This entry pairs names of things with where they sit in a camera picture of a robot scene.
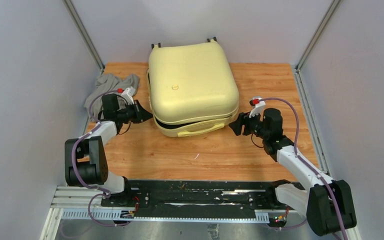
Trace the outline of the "cream suitcase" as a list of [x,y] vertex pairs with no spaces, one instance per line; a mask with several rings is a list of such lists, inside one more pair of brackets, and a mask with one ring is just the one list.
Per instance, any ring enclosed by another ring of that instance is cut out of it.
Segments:
[[183,46],[152,44],[147,85],[154,123],[167,137],[222,129],[239,110],[239,89],[216,37]]

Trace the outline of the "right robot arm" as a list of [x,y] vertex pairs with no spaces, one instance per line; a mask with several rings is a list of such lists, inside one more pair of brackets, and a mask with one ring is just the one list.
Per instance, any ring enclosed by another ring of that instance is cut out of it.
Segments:
[[298,180],[302,190],[292,183],[278,180],[265,195],[266,204],[278,209],[285,204],[304,215],[311,230],[318,236],[335,234],[357,226],[357,217],[350,185],[335,180],[303,157],[296,144],[284,135],[280,110],[267,108],[263,114],[241,112],[228,125],[236,136],[261,138],[264,151],[284,166]]

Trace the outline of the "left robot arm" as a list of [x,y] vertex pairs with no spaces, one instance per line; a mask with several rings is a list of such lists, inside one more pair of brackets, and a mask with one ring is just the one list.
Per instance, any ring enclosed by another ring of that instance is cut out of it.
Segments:
[[109,170],[105,145],[120,134],[124,124],[140,124],[153,118],[138,100],[128,100],[122,93],[110,90],[93,99],[102,101],[102,113],[88,113],[95,126],[80,137],[64,143],[65,180],[70,187],[98,190],[102,197],[114,196],[120,206],[129,206],[133,193],[126,177]]

